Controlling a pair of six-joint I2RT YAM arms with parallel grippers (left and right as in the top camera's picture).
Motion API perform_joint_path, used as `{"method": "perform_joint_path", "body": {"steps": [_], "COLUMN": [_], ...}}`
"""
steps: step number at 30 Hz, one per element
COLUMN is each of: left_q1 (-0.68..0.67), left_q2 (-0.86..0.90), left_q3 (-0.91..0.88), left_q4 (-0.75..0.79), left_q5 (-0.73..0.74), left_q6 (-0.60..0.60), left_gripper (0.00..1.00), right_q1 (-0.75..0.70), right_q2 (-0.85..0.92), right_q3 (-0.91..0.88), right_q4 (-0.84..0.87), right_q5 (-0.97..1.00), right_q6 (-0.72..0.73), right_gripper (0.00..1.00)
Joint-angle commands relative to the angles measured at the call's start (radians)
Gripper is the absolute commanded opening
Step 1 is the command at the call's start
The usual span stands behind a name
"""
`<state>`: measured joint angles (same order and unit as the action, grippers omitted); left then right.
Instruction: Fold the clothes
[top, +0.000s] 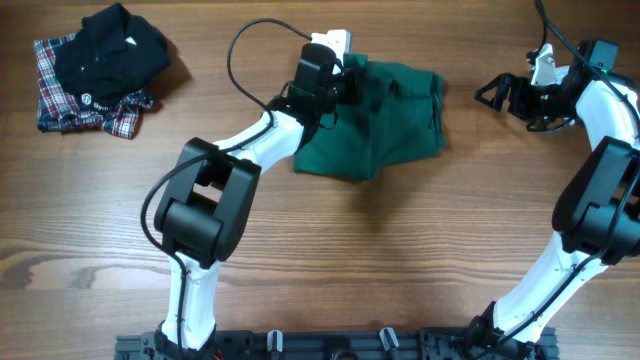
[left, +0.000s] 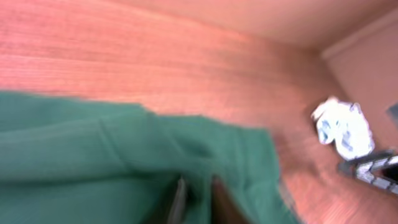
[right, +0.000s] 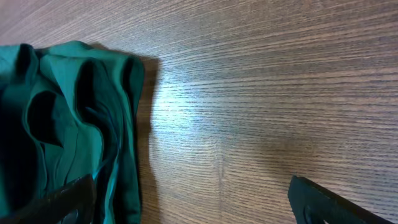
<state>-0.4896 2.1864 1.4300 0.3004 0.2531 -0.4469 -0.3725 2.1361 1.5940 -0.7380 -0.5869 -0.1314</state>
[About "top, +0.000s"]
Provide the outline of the dark green shorts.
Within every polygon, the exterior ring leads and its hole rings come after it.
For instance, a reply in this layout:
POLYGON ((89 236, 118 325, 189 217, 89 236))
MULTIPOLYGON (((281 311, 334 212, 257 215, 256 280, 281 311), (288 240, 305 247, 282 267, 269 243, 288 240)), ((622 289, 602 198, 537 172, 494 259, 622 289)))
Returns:
POLYGON ((323 127, 295 155, 296 173, 369 181, 385 166, 445 147, 442 75, 366 54, 347 55, 345 67, 363 73, 361 101, 322 117, 323 127))

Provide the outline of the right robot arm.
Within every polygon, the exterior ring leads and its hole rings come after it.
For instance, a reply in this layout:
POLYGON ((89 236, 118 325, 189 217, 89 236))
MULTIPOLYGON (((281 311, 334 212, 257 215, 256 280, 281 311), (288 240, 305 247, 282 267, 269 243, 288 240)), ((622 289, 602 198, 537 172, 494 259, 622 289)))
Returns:
POLYGON ((639 111, 632 81, 614 71, 618 46, 580 42, 559 67, 550 44, 528 54, 531 76, 498 75, 476 92, 484 105, 552 132, 585 128, 591 154, 559 196, 552 237, 519 284, 475 317, 463 349, 474 359, 526 359, 541 352, 549 320, 589 280, 639 254, 639 111))

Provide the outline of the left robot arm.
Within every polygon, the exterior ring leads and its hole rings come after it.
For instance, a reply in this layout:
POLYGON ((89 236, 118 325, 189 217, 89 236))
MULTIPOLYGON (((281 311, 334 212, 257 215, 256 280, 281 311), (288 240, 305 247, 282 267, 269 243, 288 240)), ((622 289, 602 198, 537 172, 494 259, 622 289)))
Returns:
POLYGON ((169 259, 166 318, 154 333, 167 359, 215 359, 214 302, 220 268, 243 237, 260 177, 311 142, 325 115, 361 97, 359 70, 348 64, 350 45, 317 39, 302 47, 296 73, 263 104, 260 119, 219 141, 189 140, 176 166, 150 190, 161 197, 145 232, 169 259))

